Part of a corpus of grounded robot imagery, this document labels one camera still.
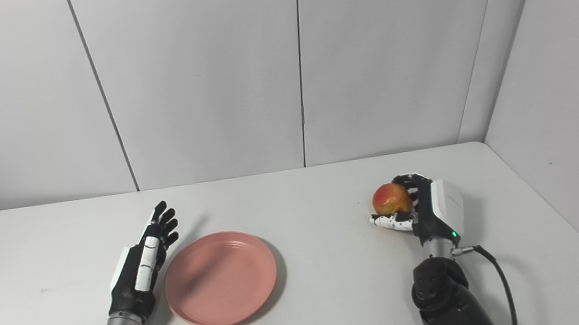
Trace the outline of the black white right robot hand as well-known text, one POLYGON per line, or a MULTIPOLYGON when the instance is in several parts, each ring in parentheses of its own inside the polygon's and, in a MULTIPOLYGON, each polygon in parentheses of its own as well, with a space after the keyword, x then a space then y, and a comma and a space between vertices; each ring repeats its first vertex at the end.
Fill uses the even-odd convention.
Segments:
POLYGON ((461 193, 451 183, 432 180, 421 174, 399 175, 390 184, 405 190, 412 209, 370 215, 370 223, 385 229, 411 232, 422 245, 442 238, 458 248, 464 235, 464 204, 461 193))

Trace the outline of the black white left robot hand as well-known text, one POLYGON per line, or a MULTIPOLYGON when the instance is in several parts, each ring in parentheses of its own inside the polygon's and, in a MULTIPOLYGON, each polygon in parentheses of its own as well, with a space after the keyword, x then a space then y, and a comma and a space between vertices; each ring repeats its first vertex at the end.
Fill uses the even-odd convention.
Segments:
POLYGON ((179 238, 176 211, 166 201, 156 205, 137 244, 123 250, 112 280, 108 314, 120 312, 146 322, 155 308, 154 288, 169 247, 179 238))

